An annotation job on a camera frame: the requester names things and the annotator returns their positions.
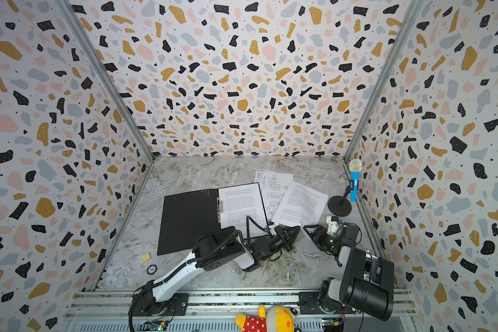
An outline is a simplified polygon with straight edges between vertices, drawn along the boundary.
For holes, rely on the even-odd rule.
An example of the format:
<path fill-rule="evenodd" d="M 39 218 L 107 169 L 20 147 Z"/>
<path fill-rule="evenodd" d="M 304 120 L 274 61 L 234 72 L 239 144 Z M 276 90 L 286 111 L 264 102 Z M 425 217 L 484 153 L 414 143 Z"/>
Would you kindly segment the text paper sheet back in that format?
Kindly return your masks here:
<path fill-rule="evenodd" d="M 273 215 L 274 224 L 285 226 L 318 225 L 329 195 L 293 181 Z"/>

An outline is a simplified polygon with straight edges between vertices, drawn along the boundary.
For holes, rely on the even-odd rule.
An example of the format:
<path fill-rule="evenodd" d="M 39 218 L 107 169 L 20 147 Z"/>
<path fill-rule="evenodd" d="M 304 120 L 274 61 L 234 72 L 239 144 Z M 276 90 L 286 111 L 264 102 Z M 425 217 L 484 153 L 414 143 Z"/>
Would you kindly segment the text paper sheet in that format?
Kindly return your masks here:
<path fill-rule="evenodd" d="M 293 181 L 273 215 L 274 224 L 285 226 L 318 225 L 329 195 Z"/>
<path fill-rule="evenodd" d="M 267 235 L 268 225 L 260 185 L 249 183 L 219 189 L 219 222 L 221 228 L 234 226 L 247 238 L 246 217 L 249 216 L 258 226 L 249 221 L 250 237 Z"/>

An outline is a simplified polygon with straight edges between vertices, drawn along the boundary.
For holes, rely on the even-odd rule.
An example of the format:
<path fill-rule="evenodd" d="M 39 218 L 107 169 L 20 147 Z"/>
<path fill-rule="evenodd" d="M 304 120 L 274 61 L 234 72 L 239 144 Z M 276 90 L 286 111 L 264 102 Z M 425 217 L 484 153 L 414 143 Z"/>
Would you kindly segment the metal binder clip mechanism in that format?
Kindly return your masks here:
<path fill-rule="evenodd" d="M 221 214 L 222 214 L 222 202 L 218 196 L 217 197 L 217 222 L 220 225 L 221 225 Z"/>

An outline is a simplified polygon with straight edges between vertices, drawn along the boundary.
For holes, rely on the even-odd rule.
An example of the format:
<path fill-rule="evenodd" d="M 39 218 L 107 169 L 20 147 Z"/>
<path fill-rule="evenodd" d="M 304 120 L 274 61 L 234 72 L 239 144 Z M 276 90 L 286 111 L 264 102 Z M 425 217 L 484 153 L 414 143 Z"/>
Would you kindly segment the orange black binder folder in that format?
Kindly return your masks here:
<path fill-rule="evenodd" d="M 223 229 L 217 222 L 219 189 L 184 192 L 164 198 L 158 256 L 190 249 L 199 237 Z M 258 226 L 249 216 L 246 219 L 247 229 L 249 221 Z"/>

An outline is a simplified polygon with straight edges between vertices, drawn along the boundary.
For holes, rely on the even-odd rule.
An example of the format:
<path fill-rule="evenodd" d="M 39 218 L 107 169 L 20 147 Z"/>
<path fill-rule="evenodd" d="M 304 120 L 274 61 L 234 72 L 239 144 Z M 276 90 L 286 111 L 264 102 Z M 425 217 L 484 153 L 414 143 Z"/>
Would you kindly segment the paper sheet with diagram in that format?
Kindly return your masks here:
<path fill-rule="evenodd" d="M 267 219 L 268 221 L 272 221 L 284 194 L 293 182 L 293 175 L 257 171 L 255 182 L 260 184 Z"/>

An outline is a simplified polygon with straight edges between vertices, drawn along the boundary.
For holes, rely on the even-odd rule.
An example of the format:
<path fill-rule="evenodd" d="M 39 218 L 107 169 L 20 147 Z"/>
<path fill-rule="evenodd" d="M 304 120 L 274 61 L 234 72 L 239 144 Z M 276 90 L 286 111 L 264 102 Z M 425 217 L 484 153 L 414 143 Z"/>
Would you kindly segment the text paper sheet front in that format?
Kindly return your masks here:
<path fill-rule="evenodd" d="M 246 217 L 249 216 L 258 226 L 249 221 L 250 237 L 267 235 L 268 225 L 260 185 L 249 183 L 219 189 L 219 222 L 221 228 L 234 226 L 247 238 Z"/>

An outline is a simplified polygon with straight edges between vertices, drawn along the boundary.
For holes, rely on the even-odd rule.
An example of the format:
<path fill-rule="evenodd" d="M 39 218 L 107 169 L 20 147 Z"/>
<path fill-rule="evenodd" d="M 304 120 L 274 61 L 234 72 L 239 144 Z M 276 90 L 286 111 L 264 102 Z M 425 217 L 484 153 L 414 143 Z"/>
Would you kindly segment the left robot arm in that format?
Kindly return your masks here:
<path fill-rule="evenodd" d="M 198 239 L 188 256 L 166 275 L 151 280 L 133 294 L 128 318 L 152 316 L 174 303 L 174 296 L 190 280 L 235 261 L 245 272 L 252 272 L 264 261 L 275 261 L 284 250 L 293 249 L 301 232 L 299 226 L 272 225 L 265 236 L 244 237 L 234 226 L 221 228 Z"/>

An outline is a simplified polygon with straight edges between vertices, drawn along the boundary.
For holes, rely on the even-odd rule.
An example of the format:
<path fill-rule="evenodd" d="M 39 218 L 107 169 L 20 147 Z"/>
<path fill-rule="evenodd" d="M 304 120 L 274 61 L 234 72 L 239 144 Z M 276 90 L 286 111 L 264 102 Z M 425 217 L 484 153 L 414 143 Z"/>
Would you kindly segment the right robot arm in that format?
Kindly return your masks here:
<path fill-rule="evenodd" d="M 394 263 L 358 247 L 361 229 L 353 223 L 329 221 L 328 226 L 306 225 L 304 232 L 315 246 L 334 258 L 341 278 L 325 279 L 315 293 L 300 293 L 304 313 L 334 314 L 348 308 L 382 321 L 394 308 Z"/>

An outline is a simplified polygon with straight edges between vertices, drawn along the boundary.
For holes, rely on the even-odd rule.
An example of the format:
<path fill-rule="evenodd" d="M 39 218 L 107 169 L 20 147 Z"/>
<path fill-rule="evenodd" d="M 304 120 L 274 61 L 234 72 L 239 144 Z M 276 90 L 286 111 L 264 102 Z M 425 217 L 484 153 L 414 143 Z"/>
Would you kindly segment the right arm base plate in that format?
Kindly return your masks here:
<path fill-rule="evenodd" d="M 324 304 L 317 292 L 298 293 L 298 306 L 302 315 L 345 315 L 356 314 L 355 308 L 343 306 L 340 302 Z"/>

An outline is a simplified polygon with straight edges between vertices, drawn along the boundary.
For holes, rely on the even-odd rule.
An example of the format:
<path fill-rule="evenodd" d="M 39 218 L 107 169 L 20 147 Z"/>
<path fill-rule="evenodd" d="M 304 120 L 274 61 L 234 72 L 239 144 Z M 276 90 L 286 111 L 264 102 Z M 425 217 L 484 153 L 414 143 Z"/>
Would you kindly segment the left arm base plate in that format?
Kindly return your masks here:
<path fill-rule="evenodd" d="M 142 295 L 137 294 L 133 297 L 128 316 L 184 316 L 188 308 L 188 302 L 188 293 L 176 293 L 166 302 L 156 302 L 152 292 L 144 293 Z"/>

